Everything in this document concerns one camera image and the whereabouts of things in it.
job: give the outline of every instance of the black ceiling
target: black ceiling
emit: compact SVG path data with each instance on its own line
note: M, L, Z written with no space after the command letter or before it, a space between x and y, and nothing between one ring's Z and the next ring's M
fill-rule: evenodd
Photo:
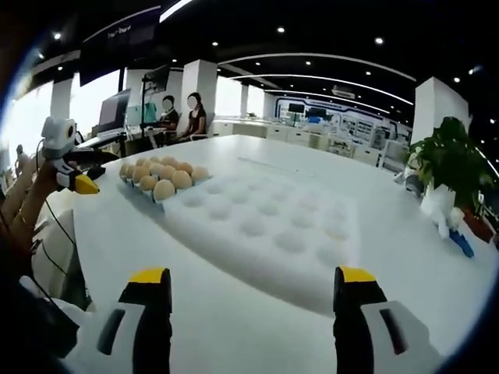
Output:
M126 8L120 12L111 6L100 7L98 12L82 10L54 26L62 31L63 38L46 40L42 46L45 59L79 49L84 38L123 16L154 5L166 9L176 2L128 0L122 3ZM499 136L497 127L490 124L490 118L499 118L499 58L494 50L499 34L494 26L495 14L492 9L470 2L442 5L422 0L194 0L158 28L161 57L156 55L153 63L175 58L178 62L174 65L184 66L198 58L221 63L290 52L340 55L387 66L416 81L360 62L313 56L255 58L230 65L251 74L342 79L387 91L410 102L414 102L415 87L436 76L470 103L475 116L470 132L477 139L486 138L489 145L486 143L485 147L492 150L499 148L489 141ZM279 26L285 28L283 34L277 32ZM376 37L382 37L384 44L375 44ZM213 41L218 42L217 47L212 46ZM477 66L480 70L470 76L468 71ZM237 75L226 67L221 65L223 76ZM461 82L455 83L455 77ZM362 96L356 100L390 111L391 118L409 124L413 120L413 106L365 88L317 79L265 79L284 90L316 94L331 94L335 84L346 86ZM260 86L254 79L242 81Z

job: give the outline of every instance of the egg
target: egg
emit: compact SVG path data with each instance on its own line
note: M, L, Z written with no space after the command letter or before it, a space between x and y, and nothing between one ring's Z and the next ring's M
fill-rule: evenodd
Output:
M181 162L181 163L179 163L175 167L175 169L177 169L177 170L184 170L189 175L191 175L192 172L193 172L193 167L188 162Z
M156 186L157 179L155 177L151 177L150 175L146 175L140 179L140 189L143 191L152 191Z
M175 195L175 186L173 183L165 179L156 183L153 191L155 201L162 201L173 195Z
M193 179L193 182L201 182L205 179L208 179L210 177L210 174L208 173L208 170L206 168L198 166L193 169L193 172L190 176Z
M163 168L163 165L159 164L159 163L155 163L155 164L152 164L150 167L149 167L149 172L152 174L152 175L159 175L159 172L160 170Z
M128 170L128 165L127 164L122 165L121 168L119 169L119 176L126 177L127 170Z
M133 183L137 184L140 182L140 179L149 175L149 169L145 166L137 166L135 171L133 172Z
M177 170L173 173L172 183L176 189L188 189L191 185L193 185L193 180L186 171Z
M143 163L146 161L145 158L141 157L137 162L135 163L135 166L143 166Z
M135 166L135 165L128 166L128 168L126 169L126 177L128 179L132 179L133 178L133 173L135 172L136 168L137 168L137 166Z
M170 165L164 166L159 171L159 178L172 179L173 173L175 173L175 169L172 166Z
M164 166L172 166L172 167L176 167L179 162L174 158L174 157L163 157L163 159L161 160L161 163L164 165Z
M147 170L149 170L150 166L152 165L153 163L150 162L149 160L145 160L142 164L142 166L144 166L145 168L147 168Z

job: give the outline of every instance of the green plant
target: green plant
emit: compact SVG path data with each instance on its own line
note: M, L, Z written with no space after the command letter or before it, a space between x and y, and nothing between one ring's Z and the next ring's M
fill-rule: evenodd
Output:
M492 185L486 160L466 133L465 126L454 117L445 117L441 126L429 136L410 146L405 163L418 164L423 184L434 188L446 185L455 191L455 206L478 213L480 188Z

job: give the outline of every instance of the white table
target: white table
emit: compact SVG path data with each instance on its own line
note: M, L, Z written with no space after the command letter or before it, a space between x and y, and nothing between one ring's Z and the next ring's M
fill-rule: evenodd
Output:
M483 308L497 273L497 251L468 235L466 258L419 212L419 202L377 168L319 150L249 136L224 136L127 158L171 155L213 175L272 164L317 178L357 199L361 266L389 299L399 300L430 329L441 354L452 353ZM258 291L183 247L116 191L124 161L107 165L101 192L78 196L76 242L97 308L116 300L129 276L144 267L172 272L175 373L331 373L333 321Z

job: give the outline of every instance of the desk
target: desk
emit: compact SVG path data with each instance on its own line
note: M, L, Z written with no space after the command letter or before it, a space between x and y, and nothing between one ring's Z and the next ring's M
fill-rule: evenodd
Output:
M245 157L311 175L357 200L360 265L376 275L389 299L399 300L430 329L444 355L465 338L493 285L497 251L468 236L476 257L440 239L419 202L378 168L304 146L250 136L224 136L127 158L166 155L203 165L214 175L254 170ZM334 372L331 319L289 305L210 265L139 214L116 191L123 160L106 165L101 193L77 196L76 242L97 308L116 300L134 270L172 271L172 372Z

